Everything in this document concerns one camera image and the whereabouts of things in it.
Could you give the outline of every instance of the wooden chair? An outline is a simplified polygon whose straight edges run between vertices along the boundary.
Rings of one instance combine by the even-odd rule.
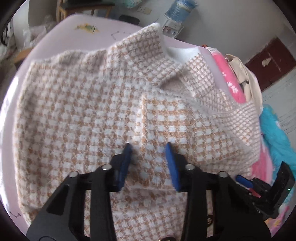
[[[61,0],[58,6],[57,22],[59,23],[69,15],[76,12],[91,10],[91,15],[94,15],[94,11],[96,9],[106,9],[107,11],[105,17],[107,18],[109,17],[110,11],[114,5],[115,4],[110,1],[63,2],[63,0]]]

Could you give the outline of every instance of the blue gripper pad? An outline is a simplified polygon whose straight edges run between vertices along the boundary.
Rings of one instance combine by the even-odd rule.
[[[241,175],[237,175],[237,176],[235,177],[235,180],[236,180],[238,183],[244,185],[246,188],[253,188],[253,183],[252,183],[252,181],[250,181],[250,180],[244,178],[244,177],[241,176]]]
[[[122,153],[123,160],[122,160],[119,174],[118,174],[117,187],[119,188],[119,190],[121,190],[121,188],[124,186],[124,181],[128,173],[128,166],[131,162],[131,153],[132,153],[131,144],[127,143]]]
[[[168,162],[168,169],[170,171],[170,178],[172,180],[173,186],[176,191],[179,192],[181,189],[180,175],[176,164],[175,153],[170,143],[166,144],[165,146],[165,157]]]

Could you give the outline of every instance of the beige bag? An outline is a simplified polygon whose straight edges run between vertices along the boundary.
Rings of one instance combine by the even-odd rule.
[[[242,63],[242,61],[231,54],[226,54],[229,66],[237,76],[242,86],[247,102],[253,100],[258,115],[262,112],[262,93],[256,76]]]

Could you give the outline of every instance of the silver bolt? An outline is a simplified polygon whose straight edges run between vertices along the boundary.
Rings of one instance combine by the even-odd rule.
[[[112,165],[111,165],[111,164],[105,164],[105,165],[102,166],[102,169],[103,169],[104,171],[106,171],[106,170],[110,170],[111,168],[112,168]]]
[[[78,176],[78,175],[79,175],[79,172],[77,172],[77,171],[72,171],[72,172],[70,172],[69,177],[76,177],[76,176]]]
[[[186,170],[193,170],[195,168],[195,166],[193,164],[187,164],[185,166]]]
[[[219,174],[219,177],[228,177],[228,174],[224,171],[221,171],[218,174]]]

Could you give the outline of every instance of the houndstooth sweater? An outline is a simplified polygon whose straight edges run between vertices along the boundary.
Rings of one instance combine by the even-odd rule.
[[[164,90],[176,78],[189,97]],[[123,191],[111,194],[118,240],[180,238],[186,194],[172,187],[165,144],[172,142],[204,171],[248,176],[259,157],[259,121],[252,102],[237,104],[215,88],[201,54],[185,64],[171,59],[157,24],[107,50],[36,61],[22,87],[14,132],[19,205],[27,222],[72,170],[94,171],[126,142],[134,161]]]

